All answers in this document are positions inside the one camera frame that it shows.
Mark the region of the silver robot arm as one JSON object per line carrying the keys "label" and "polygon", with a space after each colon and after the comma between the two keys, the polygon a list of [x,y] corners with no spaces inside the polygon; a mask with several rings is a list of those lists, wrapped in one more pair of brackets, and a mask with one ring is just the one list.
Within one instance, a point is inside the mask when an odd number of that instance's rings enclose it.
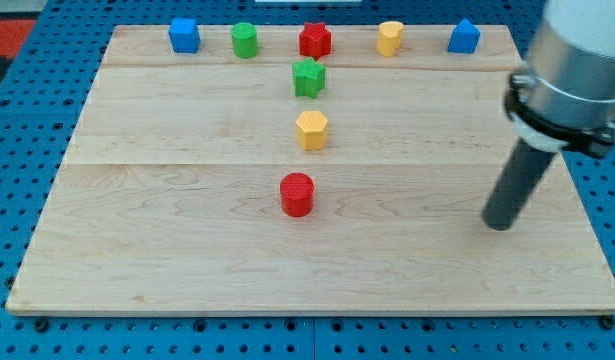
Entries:
{"label": "silver robot arm", "polygon": [[555,153],[615,146],[615,0],[549,0],[505,107],[518,136]]}

